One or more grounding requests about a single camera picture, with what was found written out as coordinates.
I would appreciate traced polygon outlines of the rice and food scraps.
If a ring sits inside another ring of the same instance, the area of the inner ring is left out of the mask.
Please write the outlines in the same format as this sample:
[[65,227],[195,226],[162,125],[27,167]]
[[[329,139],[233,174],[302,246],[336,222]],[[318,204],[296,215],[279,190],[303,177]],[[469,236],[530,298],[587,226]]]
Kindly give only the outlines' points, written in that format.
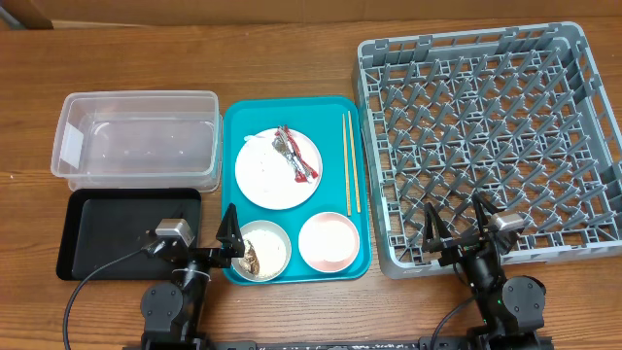
[[237,260],[239,272],[251,281],[267,281],[278,276],[289,260],[289,246],[277,233],[254,229],[243,235],[244,257]]

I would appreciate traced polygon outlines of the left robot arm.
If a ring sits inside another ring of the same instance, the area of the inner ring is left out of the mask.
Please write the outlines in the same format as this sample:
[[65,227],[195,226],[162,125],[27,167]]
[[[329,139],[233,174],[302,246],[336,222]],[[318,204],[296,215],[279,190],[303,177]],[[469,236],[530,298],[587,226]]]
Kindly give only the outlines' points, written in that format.
[[212,268],[230,268],[245,253],[236,206],[229,204],[216,238],[219,248],[194,247],[191,227],[184,219],[164,219],[150,232],[143,248],[150,258],[174,264],[171,280],[150,287],[141,300],[145,328],[143,349],[213,349],[198,330]]

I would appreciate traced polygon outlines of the pink bowl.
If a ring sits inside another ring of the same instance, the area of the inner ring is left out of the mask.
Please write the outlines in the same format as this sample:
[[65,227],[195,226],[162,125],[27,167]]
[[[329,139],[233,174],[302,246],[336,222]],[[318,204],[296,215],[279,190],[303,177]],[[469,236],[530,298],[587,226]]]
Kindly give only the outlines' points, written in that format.
[[360,235],[354,223],[336,212],[322,212],[309,218],[298,235],[298,251],[314,270],[337,273],[356,259]]

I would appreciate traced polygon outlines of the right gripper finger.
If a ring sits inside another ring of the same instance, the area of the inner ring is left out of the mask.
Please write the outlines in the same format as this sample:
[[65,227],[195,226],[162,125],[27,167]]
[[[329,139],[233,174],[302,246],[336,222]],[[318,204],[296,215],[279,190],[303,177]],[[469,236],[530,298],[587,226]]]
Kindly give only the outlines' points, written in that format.
[[431,203],[425,204],[424,215],[422,250],[424,252],[436,253],[448,249],[453,239],[452,234]]
[[474,192],[472,194],[471,201],[475,211],[479,231],[484,233],[485,227],[489,223],[488,215],[497,214],[499,212],[499,208],[479,192]]

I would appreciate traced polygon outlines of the red foil wrapper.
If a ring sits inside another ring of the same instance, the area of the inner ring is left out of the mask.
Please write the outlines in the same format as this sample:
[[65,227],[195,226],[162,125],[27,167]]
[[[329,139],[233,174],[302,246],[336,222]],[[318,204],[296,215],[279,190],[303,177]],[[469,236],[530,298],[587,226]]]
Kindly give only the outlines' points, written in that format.
[[301,151],[286,125],[277,127],[272,147],[293,168],[297,183],[310,183],[319,177],[319,173],[302,158]]

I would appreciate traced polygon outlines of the grey bowl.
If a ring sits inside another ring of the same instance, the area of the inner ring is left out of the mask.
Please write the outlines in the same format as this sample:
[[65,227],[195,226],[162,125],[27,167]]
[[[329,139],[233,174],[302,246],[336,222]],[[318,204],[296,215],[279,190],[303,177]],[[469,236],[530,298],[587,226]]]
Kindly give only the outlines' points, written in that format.
[[277,224],[258,220],[241,228],[245,247],[241,258],[232,260],[232,270],[243,281],[268,282],[281,275],[292,256],[287,233]]

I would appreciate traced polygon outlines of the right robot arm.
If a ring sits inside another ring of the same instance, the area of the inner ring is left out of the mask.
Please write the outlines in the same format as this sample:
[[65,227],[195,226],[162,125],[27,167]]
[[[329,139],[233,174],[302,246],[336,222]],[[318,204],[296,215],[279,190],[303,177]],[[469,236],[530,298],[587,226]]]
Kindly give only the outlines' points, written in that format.
[[511,251],[526,227],[524,217],[501,210],[478,192],[471,203],[476,231],[459,237],[450,233],[432,204],[424,206],[422,249],[438,253],[438,263],[450,265],[471,291],[471,297],[439,322],[428,347],[439,349],[445,324],[474,302],[484,324],[451,341],[450,349],[552,349],[551,338],[537,335],[544,326],[544,284],[532,276],[508,278],[501,265],[501,256]]

